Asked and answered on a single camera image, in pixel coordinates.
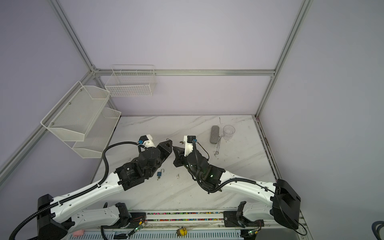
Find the blue padlock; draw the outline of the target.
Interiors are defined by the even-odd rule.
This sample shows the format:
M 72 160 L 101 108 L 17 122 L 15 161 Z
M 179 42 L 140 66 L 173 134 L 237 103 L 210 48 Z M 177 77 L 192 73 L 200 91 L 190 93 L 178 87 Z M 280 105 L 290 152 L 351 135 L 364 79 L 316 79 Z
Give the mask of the blue padlock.
M 164 173 L 164 172 L 165 172 L 165 170 L 161 169 L 159 172 L 157 172 L 157 177 L 161 177 L 162 173 Z

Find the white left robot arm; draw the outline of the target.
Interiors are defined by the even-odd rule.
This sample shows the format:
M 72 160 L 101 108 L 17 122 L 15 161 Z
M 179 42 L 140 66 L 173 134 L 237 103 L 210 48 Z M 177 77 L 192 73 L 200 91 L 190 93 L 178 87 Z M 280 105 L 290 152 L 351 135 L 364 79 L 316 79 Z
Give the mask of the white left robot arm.
M 167 140 L 155 146 L 150 139 L 126 142 L 138 148 L 143 148 L 138 157 L 122 165 L 114 172 L 109 172 L 106 152 L 125 142 L 113 144 L 104 149 L 102 159 L 105 163 L 105 174 L 96 184 L 90 184 L 82 189 L 64 196 L 52 197 L 47 194 L 39 198 L 38 210 L 23 220 L 10 234 L 14 240 L 19 231 L 31 220 L 38 220 L 38 235 L 36 240 L 61 240 L 74 228 L 76 223 L 73 216 L 86 207 L 114 194 L 136 187 L 154 176 L 163 162 L 171 155 L 173 142 Z

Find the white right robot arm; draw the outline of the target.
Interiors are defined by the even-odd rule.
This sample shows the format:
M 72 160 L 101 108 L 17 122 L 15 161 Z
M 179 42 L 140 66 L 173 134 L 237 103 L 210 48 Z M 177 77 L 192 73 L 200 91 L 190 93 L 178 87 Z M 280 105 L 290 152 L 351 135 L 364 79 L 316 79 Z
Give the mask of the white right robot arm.
M 307 236 L 308 230 L 300 232 L 301 198 L 285 180 L 258 182 L 237 176 L 225 169 L 211 165 L 197 149 L 197 141 L 186 143 L 184 148 L 174 147 L 174 165 L 185 167 L 193 180 L 208 194 L 233 192 L 264 204 L 275 222 L 291 229 L 298 235 Z

